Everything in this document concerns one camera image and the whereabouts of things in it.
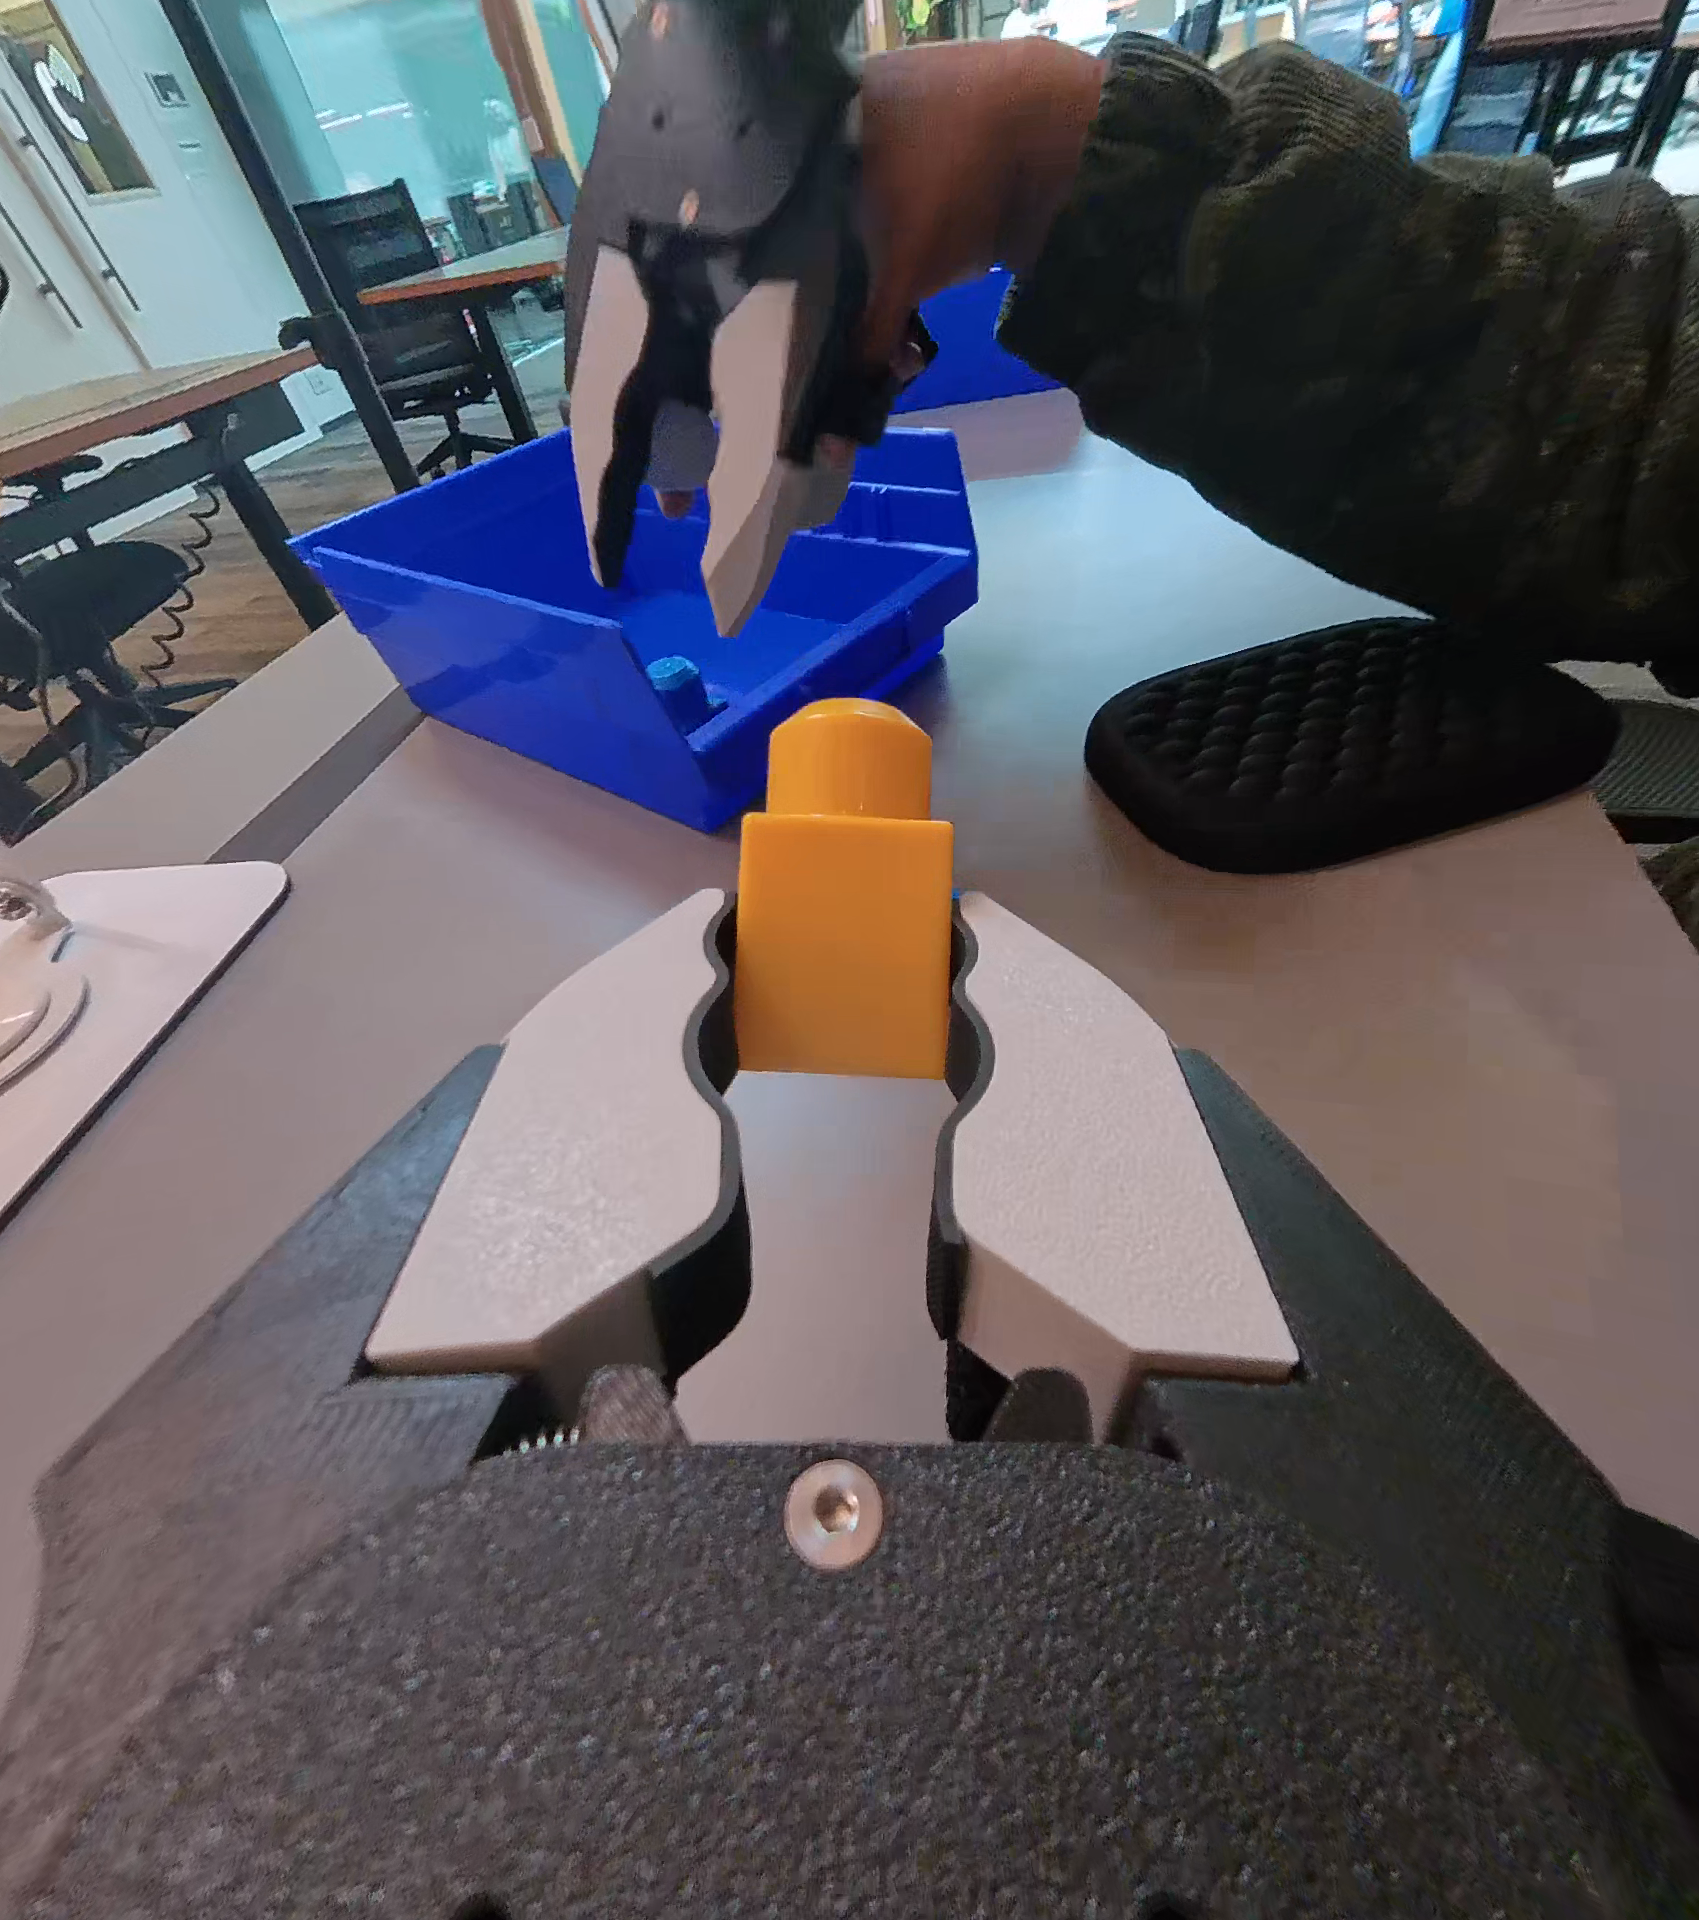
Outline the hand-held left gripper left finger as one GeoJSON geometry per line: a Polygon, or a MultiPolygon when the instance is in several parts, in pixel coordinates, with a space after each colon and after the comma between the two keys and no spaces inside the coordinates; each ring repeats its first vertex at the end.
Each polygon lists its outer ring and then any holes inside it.
{"type": "Polygon", "coordinates": [[[509,1026],[364,1350],[373,1370],[685,1378],[741,1325],[727,911],[694,890],[509,1026]]]}

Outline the white document stand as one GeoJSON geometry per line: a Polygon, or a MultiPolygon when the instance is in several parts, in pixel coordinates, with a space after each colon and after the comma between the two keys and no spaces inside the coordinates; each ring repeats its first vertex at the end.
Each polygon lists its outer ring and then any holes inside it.
{"type": "Polygon", "coordinates": [[[0,841],[0,1231],[280,896],[274,858],[25,879],[0,841]]]}

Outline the black light stand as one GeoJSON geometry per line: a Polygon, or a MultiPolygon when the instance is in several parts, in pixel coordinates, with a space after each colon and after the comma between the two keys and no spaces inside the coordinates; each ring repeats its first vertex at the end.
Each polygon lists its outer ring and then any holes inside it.
{"type": "Polygon", "coordinates": [[[409,449],[397,438],[397,421],[389,421],[389,410],[384,410],[384,398],[380,398],[380,384],[370,371],[364,340],[345,318],[345,306],[336,306],[336,296],[332,296],[332,282],[323,282],[323,271],[321,271],[321,259],[310,259],[310,246],[303,236],[303,215],[280,197],[280,182],[274,182],[274,167],[273,167],[273,155],[258,145],[258,129],[252,129],[242,90],[234,90],[231,59],[216,52],[216,39],[210,39],[202,10],[195,0],[164,0],[164,19],[171,19],[171,29],[177,29],[177,43],[183,43],[183,52],[186,52],[186,65],[195,65],[195,76],[202,90],[202,106],[210,106],[210,123],[216,123],[216,134],[225,134],[225,145],[231,145],[231,155],[234,155],[266,228],[273,228],[273,240],[274,240],[274,251],[280,251],[280,263],[289,263],[289,276],[303,292],[307,348],[321,353],[321,366],[332,366],[345,379],[345,389],[354,404],[354,421],[364,421],[384,482],[397,495],[420,488],[420,474],[418,474],[418,465],[409,465],[409,449]]]}

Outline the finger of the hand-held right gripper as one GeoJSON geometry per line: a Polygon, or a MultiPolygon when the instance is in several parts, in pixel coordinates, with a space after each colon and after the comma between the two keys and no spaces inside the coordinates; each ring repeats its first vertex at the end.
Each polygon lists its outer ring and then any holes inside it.
{"type": "Polygon", "coordinates": [[[653,472],[657,425],[657,371],[653,348],[653,296],[636,263],[616,246],[597,246],[589,303],[574,348],[574,474],[589,544],[589,572],[601,592],[618,592],[636,495],[653,472]]]}
{"type": "Polygon", "coordinates": [[[822,359],[822,314],[798,282],[750,282],[708,340],[714,465],[706,482],[708,535],[697,581],[708,622],[735,639],[798,529],[843,514],[851,465],[793,457],[793,404],[822,359]]]}

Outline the person's right forearm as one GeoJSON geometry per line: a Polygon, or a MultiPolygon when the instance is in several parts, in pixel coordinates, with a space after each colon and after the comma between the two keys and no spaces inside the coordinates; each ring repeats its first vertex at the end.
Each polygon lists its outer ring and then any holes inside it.
{"type": "Polygon", "coordinates": [[[1410,155],[1302,48],[1115,39],[999,346],[1257,544],[1464,644],[1699,695],[1699,197],[1410,155]]]}

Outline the wall icon panel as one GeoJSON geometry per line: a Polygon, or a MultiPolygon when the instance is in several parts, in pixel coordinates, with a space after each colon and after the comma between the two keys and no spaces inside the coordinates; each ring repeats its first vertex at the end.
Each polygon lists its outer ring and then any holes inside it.
{"type": "Polygon", "coordinates": [[[0,59],[41,117],[65,173],[91,197],[148,190],[148,167],[126,138],[95,65],[51,0],[0,0],[0,59]]]}

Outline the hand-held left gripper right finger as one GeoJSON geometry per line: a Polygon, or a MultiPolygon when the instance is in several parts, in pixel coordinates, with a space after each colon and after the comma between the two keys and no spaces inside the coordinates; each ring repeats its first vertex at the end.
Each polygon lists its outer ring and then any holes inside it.
{"type": "Polygon", "coordinates": [[[1119,1434],[1143,1378],[1295,1378],[1170,1027],[995,896],[952,906],[946,1088],[929,1321],[952,1434],[1021,1370],[1069,1370],[1093,1434],[1119,1434]]]}

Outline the yellow mega block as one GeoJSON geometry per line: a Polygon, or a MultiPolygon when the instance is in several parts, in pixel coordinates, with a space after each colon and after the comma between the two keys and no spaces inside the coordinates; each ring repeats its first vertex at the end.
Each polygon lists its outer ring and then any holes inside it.
{"type": "Polygon", "coordinates": [[[771,727],[735,866],[741,1074],[939,1079],[955,832],[936,739],[894,704],[822,701],[771,727]]]}

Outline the blue plastic bin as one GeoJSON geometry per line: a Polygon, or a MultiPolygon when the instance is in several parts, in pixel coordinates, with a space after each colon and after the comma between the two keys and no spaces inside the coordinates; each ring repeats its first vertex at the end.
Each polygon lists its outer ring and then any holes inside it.
{"type": "Polygon", "coordinates": [[[977,611],[952,425],[894,425],[843,514],[791,535],[735,639],[697,581],[706,514],[636,503],[618,592],[589,581],[574,434],[495,449],[289,544],[409,704],[685,832],[764,793],[764,739],[822,701],[894,701],[977,611]],[[644,665],[694,655],[714,718],[681,736],[644,665]]]}
{"type": "Polygon", "coordinates": [[[936,359],[900,389],[894,415],[1059,389],[1027,359],[999,348],[995,331],[999,331],[1006,292],[1013,292],[1013,271],[995,263],[987,276],[952,282],[936,303],[919,303],[936,359]]]}

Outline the wooden desk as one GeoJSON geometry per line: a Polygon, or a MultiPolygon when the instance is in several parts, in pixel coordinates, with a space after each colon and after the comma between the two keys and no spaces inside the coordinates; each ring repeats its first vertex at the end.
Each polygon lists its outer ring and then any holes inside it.
{"type": "Polygon", "coordinates": [[[434,271],[364,292],[354,306],[434,303],[434,306],[462,314],[474,353],[481,353],[481,371],[495,379],[495,404],[498,404],[509,438],[524,446],[524,438],[534,438],[534,421],[528,421],[515,371],[495,340],[495,306],[515,292],[558,282],[558,276],[569,276],[569,228],[550,228],[550,236],[509,240],[498,251],[474,251],[460,263],[434,263],[434,271]]]}
{"type": "Polygon", "coordinates": [[[289,371],[321,366],[303,348],[216,353],[148,371],[106,371],[65,389],[20,398],[0,410],[0,488],[25,488],[41,472],[65,472],[101,446],[183,425],[186,438],[139,449],[80,488],[49,488],[41,497],[0,517],[0,564],[20,564],[51,544],[87,544],[95,523],[126,517],[164,495],[210,482],[242,517],[244,544],[280,582],[307,630],[336,611],[332,592],[289,546],[289,523],[252,474],[252,457],[297,438],[303,415],[280,398],[289,371]]]}

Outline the black office chair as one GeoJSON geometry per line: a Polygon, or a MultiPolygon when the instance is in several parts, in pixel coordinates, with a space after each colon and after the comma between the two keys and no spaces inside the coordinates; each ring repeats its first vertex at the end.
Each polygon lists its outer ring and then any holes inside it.
{"type": "Polygon", "coordinates": [[[72,472],[95,465],[87,449],[32,472],[32,514],[49,514],[49,535],[0,557],[0,841],[32,835],[234,695],[231,673],[177,673],[225,474],[196,449],[186,457],[196,544],[95,544],[72,523],[65,488],[72,472]]]}
{"type": "Polygon", "coordinates": [[[418,474],[428,482],[437,472],[471,472],[474,457],[509,449],[515,438],[462,425],[462,410],[498,404],[495,353],[481,348],[471,314],[452,303],[370,306],[373,292],[437,263],[409,182],[297,207],[297,223],[364,346],[370,379],[389,421],[443,421],[443,438],[418,465],[418,474]]]}

